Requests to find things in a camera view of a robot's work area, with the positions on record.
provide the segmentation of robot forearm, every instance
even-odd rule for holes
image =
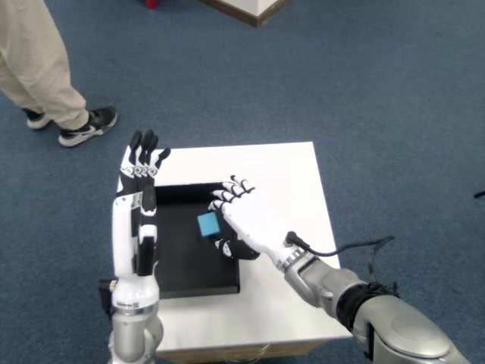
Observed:
[[[375,363],[469,363],[430,319],[388,290],[300,249],[289,260],[286,281],[304,301],[338,319]]]
[[[157,317],[159,288],[153,275],[157,240],[154,198],[153,187],[146,187],[143,195],[119,196],[114,201],[113,254],[118,280],[112,284],[110,364],[153,363],[163,336]],[[134,209],[140,210],[138,237],[132,236]]]

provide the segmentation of sneaker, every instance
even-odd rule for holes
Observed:
[[[34,130],[41,130],[47,126],[47,124],[51,121],[50,118],[47,118],[45,112],[42,114],[37,114],[36,112],[29,110],[28,108],[23,108],[23,112],[27,115],[27,126],[30,129]]]
[[[117,112],[111,106],[89,112],[86,124],[76,130],[61,129],[59,143],[62,146],[76,146],[96,135],[103,135],[116,124]]]

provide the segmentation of beige pants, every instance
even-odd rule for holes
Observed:
[[[0,0],[0,89],[19,107],[45,112],[62,128],[77,129],[88,120],[44,0]]]

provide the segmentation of red object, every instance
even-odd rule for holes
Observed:
[[[145,4],[148,9],[155,10],[158,5],[158,0],[145,0]]]

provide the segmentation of blue carpet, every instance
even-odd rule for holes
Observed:
[[[48,6],[75,87],[120,121],[63,149],[0,98],[1,363],[108,359],[97,282],[136,128],[176,148],[312,140],[337,245],[396,235],[378,277],[485,362],[485,2],[298,0],[260,30],[194,0]],[[341,263],[367,278],[367,252]],[[365,360],[341,340],[262,362]]]

